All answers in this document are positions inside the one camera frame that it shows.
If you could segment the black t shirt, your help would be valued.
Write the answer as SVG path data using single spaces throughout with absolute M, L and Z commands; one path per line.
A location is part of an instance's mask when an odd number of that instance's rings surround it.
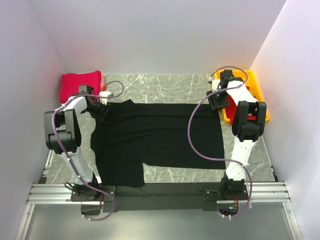
M 144 165 L 223 170 L 219 113 L 208 104 L 114 102 L 90 139 L 103 185 L 142 187 Z

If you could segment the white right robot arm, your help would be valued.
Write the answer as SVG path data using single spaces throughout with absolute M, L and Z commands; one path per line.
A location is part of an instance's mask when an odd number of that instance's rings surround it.
M 221 179 L 219 193 L 226 200 L 236 195 L 244 194 L 246 170 L 252 149 L 265 129 L 267 105 L 259 101 L 248 90 L 245 79 L 236 77 L 233 71 L 225 69 L 215 78 L 212 74 L 209 78 L 211 90 L 207 94 L 218 92 L 208 98 L 210 105 L 216 109 L 222 109 L 229 105 L 228 98 L 235 103 L 235 113 L 231 124 L 234 136 L 231 162 Z

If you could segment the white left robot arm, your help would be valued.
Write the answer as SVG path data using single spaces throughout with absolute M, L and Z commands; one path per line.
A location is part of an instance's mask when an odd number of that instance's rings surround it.
M 110 107 L 108 100 L 113 96 L 105 86 L 99 94 L 95 94 L 93 87 L 80 85 L 78 93 L 71 95 L 61 107 L 46 111 L 43 115 L 46 146 L 65 160 L 75 176 L 74 183 L 65 182 L 64 187 L 71 191 L 77 201 L 104 198 L 96 175 L 81 151 L 82 135 L 78 116 L 88 112 L 93 118 L 104 117 Z

